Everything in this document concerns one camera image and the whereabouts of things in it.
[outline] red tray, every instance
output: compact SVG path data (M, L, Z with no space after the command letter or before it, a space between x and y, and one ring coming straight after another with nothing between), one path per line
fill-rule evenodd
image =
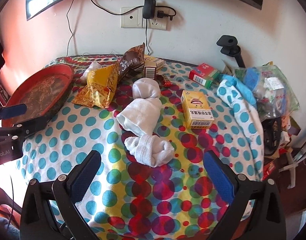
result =
M67 64L56 64L36 72L13 93L6 106L26 104L25 114L2 120L2 127L44 115L51 119L64 105L72 89L74 70Z

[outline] metal bolt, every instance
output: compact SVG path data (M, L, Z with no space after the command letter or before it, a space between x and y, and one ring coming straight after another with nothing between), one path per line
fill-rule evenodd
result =
M65 181L66 180L66 175L64 175L64 174L59 175L58 180L59 181Z
M246 176L244 175L244 174L238 174L237 175L237 178L239 179L239 180L246 180Z
M36 179L31 179L29 183L30 185L34 185L36 183Z
M271 184L271 185L274 185L274 184L275 184L275 181L272 180L272 179L268 179L267 182L268 182L269 184Z

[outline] wall plate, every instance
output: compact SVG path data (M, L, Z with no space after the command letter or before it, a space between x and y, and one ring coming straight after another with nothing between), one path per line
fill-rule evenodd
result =
M131 10L133 7L121 8L121 13ZM142 28L143 7L137 8L128 14L121 15L121 28Z
M148 28L166 30L166 25L169 21L169 17L157 18L157 11L163 11L165 14L168 14L169 9L163 7L156 7L154 18L148 19ZM146 19L143 19L143 28L146 28Z

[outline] barcode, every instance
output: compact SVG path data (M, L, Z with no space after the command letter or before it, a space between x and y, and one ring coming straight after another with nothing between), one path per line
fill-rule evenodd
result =
M155 70L154 67L145 67L145 77L154 79L155 78Z
M197 75L194 75L193 80L196 81L197 83L200 83L201 85L205 86L206 80L203 78L200 78Z
M210 126L211 121L193 121L192 126Z

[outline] white wall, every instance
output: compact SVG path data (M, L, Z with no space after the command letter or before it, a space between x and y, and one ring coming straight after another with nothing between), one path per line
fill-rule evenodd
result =
M1 80L12 93L26 78L65 56L70 38L66 13L72 0L65 0L26 21L25 0L9 0L0 14L0 39L6 65ZM114 12L121 7L142 5L144 0L97 0ZM176 8L178 16L168 30L149 30L153 55L218 69L222 59L216 41L234 35L247 66L274 61L287 76L301 110L293 116L306 135L306 14L296 0L264 0L260 11L238 0L157 0ZM120 17L95 7L90 0L75 0L69 13L74 41L69 55L83 53L123 54L145 40L145 29L120 28Z

